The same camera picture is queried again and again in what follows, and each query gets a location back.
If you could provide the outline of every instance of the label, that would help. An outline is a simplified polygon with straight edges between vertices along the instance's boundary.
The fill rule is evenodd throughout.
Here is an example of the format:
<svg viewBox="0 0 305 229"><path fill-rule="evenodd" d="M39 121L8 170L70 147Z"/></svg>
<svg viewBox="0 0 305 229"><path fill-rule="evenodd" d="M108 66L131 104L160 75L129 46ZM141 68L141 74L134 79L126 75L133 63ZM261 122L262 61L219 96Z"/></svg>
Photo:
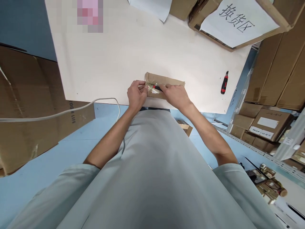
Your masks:
<svg viewBox="0 0 305 229"><path fill-rule="evenodd" d="M292 145L292 142L293 142L293 139L292 138L288 138L288 137L285 137L283 143L286 144L286 145Z"/></svg>
<svg viewBox="0 0 305 229"><path fill-rule="evenodd" d="M270 127L270 128L274 129L274 128L276 128L277 124L279 124L279 121L260 117L260 119L257 122L257 124L260 124L262 126L266 126L266 127Z"/></svg>
<svg viewBox="0 0 305 229"><path fill-rule="evenodd" d="M249 131L252 132L252 133L255 133L257 135L260 135L260 133L261 133L261 129L259 129L257 127L254 127L254 126L251 126Z"/></svg>
<svg viewBox="0 0 305 229"><path fill-rule="evenodd" d="M274 133L266 131L266 130L261 130L260 136L263 136L265 138L271 139Z"/></svg>

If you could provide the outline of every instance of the white cord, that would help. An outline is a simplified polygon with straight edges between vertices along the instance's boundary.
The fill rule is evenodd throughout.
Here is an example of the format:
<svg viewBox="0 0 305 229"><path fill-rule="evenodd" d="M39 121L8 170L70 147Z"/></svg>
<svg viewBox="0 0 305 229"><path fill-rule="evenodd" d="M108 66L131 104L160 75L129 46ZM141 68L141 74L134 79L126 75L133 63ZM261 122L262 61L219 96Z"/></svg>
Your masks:
<svg viewBox="0 0 305 229"><path fill-rule="evenodd" d="M94 102L98 101L98 100L106 100L106 99L114 99L117 104L118 104L118 107L119 107L119 115L118 115L118 118L116 120L116 122L118 121L119 117L120 117L120 114L121 114L121 109L120 109L120 105L117 101L116 98L102 98L102 99L96 99L96 100L93 100L91 103L88 103L87 105L83 106L83 107L80 107L80 108L74 108L74 109L71 109L71 110L66 110L66 111L63 111L63 112L60 112L58 114L54 114L54 115L50 115L50 116L46 116L46 117L40 117L40 118L0 118L0 122L30 122L30 121L41 121L41 120L47 120L47 119L51 119L51 118L55 118L55 117L58 117L58 116L61 116L63 114L66 114L66 113L70 113L72 111L77 111L77 110L81 110L83 108L86 108L88 106L90 106L91 104L93 104Z"/></svg>

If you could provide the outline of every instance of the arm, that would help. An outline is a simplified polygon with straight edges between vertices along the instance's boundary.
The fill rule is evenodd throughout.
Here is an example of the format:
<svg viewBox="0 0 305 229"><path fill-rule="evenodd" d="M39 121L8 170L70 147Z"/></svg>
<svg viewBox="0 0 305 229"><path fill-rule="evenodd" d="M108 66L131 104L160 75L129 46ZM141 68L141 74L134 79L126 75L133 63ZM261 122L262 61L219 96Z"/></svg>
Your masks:
<svg viewBox="0 0 305 229"><path fill-rule="evenodd" d="M160 85L167 101L186 116L197 129L204 144L216 157L218 165L236 163L237 159L213 125L198 111L182 85Z"/></svg>
<svg viewBox="0 0 305 229"><path fill-rule="evenodd" d="M127 111L93 148L84 164L91 164L102 169L117 154L132 119L146 101L147 91L145 81L136 80L131 84L127 91L129 100Z"/></svg>

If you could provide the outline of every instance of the white table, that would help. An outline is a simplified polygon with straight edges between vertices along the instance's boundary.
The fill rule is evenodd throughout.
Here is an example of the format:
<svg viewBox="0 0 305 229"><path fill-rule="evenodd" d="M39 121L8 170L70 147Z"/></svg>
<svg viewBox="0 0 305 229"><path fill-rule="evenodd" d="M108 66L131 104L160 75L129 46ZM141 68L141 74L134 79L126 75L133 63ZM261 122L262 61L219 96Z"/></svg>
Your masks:
<svg viewBox="0 0 305 229"><path fill-rule="evenodd" d="M250 47L228 52L191 30L186 21L169 15L163 24L127 0L104 0L104 32L83 33L75 0L61 6L45 1L67 100L115 97L128 105L127 88L150 72L185 81L199 111L226 113ZM229 80L222 95L226 71ZM145 106L173 108L155 98L148 98Z"/></svg>

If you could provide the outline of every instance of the small box on floor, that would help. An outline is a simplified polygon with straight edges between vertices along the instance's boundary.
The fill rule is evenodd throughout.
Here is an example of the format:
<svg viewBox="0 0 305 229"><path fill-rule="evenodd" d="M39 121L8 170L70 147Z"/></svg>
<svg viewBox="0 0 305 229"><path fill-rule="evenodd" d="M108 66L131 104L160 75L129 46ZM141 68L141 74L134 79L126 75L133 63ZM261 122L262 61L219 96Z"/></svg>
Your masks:
<svg viewBox="0 0 305 229"><path fill-rule="evenodd" d="M244 142L248 143L249 145L252 145L254 142L254 139L256 136L254 134L251 134L249 132L244 133L243 137L241 138Z"/></svg>
<svg viewBox="0 0 305 229"><path fill-rule="evenodd" d="M248 130L251 127L253 121L254 121L254 118L247 117L247 116L244 116L241 114L236 114L234 116L233 125L236 125L240 128Z"/></svg>
<svg viewBox="0 0 305 229"><path fill-rule="evenodd" d="M267 152L267 153L271 153L271 151L278 146L277 143L274 142L270 142L266 139L260 138L260 137L255 137L252 146L254 146L255 148L263 151L263 152Z"/></svg>
<svg viewBox="0 0 305 229"><path fill-rule="evenodd" d="M290 113L261 109L249 131L260 137L277 142L293 119Z"/></svg>
<svg viewBox="0 0 305 229"><path fill-rule="evenodd" d="M305 165L305 141L303 141L301 147L293 154L291 158Z"/></svg>
<svg viewBox="0 0 305 229"><path fill-rule="evenodd" d="M186 135L189 137L191 135L193 127L191 127L189 124L187 124L183 120L177 120L177 123L179 124L179 126L181 126L181 128L184 130Z"/></svg>
<svg viewBox="0 0 305 229"><path fill-rule="evenodd" d="M243 135L244 135L245 132L246 132L245 129L240 128L240 127L238 127L238 126L236 126L236 125L233 125L230 134L232 134L233 136L235 136L235 137L241 139L241 138L243 137Z"/></svg>
<svg viewBox="0 0 305 229"><path fill-rule="evenodd" d="M303 164L300 164L293 159L286 159L283 162L285 162L287 165L290 165L291 167L293 167L297 170L300 170L300 171L304 168Z"/></svg>

